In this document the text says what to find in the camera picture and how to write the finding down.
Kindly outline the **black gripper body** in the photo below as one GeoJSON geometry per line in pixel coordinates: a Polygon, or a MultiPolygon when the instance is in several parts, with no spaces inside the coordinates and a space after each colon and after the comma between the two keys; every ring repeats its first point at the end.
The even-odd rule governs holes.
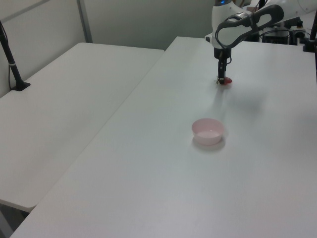
{"type": "Polygon", "coordinates": [[[231,58],[231,49],[228,49],[228,48],[221,48],[221,49],[218,49],[218,48],[214,48],[214,57],[216,59],[229,59],[231,58]]]}

